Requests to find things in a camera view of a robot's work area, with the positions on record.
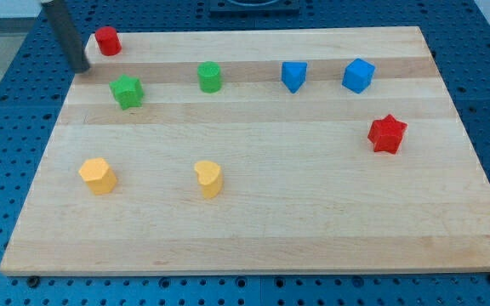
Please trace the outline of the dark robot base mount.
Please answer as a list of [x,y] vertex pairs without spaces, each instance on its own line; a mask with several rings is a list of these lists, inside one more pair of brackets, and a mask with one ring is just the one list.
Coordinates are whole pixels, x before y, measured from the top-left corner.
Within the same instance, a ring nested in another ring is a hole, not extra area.
[[298,13],[300,0],[209,0],[210,16],[228,14]]

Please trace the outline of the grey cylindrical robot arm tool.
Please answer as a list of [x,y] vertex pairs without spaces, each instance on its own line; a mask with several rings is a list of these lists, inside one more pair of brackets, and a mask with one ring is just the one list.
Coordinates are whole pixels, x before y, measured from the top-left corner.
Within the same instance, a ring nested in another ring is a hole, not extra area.
[[71,70],[76,74],[88,71],[90,64],[84,52],[80,34],[67,8],[66,1],[39,0],[39,3]]

